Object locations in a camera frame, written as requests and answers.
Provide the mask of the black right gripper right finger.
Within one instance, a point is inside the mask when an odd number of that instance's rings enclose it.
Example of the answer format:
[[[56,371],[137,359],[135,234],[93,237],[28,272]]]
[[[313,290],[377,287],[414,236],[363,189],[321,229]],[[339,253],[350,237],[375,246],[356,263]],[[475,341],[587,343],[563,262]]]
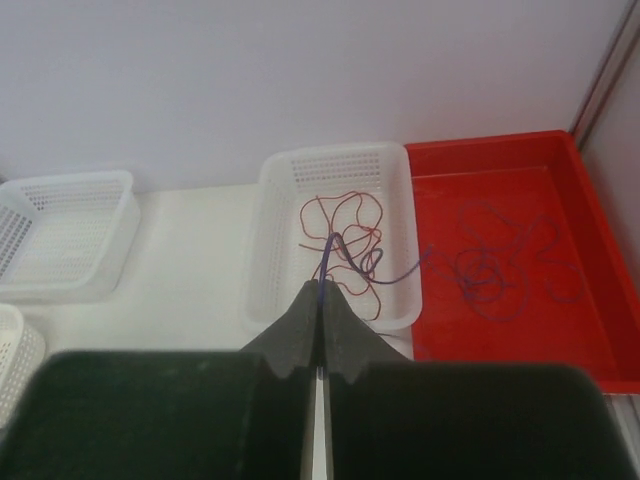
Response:
[[[562,364],[416,362],[322,283],[332,479],[634,479],[605,399]]]

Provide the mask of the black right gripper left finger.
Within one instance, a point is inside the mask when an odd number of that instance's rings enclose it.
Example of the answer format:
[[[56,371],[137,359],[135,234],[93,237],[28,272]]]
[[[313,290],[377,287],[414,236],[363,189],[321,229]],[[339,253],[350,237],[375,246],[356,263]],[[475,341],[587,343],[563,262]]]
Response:
[[[67,351],[1,442],[5,479],[307,479],[318,285],[237,351]]]

